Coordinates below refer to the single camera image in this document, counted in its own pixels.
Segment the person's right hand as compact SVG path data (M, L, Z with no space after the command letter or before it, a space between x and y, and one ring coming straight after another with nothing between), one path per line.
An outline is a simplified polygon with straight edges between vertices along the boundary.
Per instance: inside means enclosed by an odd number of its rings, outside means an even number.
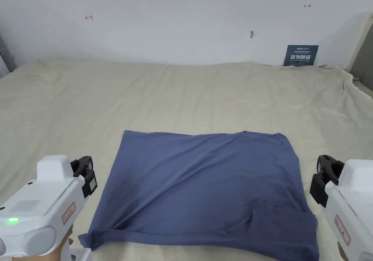
M347 258L342 246L340 245L339 242L337 242L337 245L338 245L338 250L339 250L339 254L341 256L341 258L344 260L344 261L349 261L349 259Z

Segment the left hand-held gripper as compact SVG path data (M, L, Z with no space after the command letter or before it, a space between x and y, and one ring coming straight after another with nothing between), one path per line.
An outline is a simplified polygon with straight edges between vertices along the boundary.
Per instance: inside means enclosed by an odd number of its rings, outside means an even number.
M97 188L91 156L69 161L48 155L37 163L37 178L8 199L0 210L1 257L44 256L60 244ZM89 248L63 247L62 261L91 261Z

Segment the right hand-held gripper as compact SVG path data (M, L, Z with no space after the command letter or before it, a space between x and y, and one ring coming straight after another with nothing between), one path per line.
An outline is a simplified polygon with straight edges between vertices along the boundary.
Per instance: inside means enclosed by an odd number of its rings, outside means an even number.
M325 217L349 261L373 259L373 161L346 163L329 155L317 159L310 195L325 207Z

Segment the person's left hand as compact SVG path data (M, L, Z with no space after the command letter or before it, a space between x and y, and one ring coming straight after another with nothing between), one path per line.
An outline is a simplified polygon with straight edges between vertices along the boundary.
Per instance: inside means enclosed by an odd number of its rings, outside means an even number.
M61 241L61 244L50 254L43 256L43 261L61 261L61 254L64 245L68 242L69 246L71 246L74 240L70 237L73 233L73 225L69 228L66 235Z

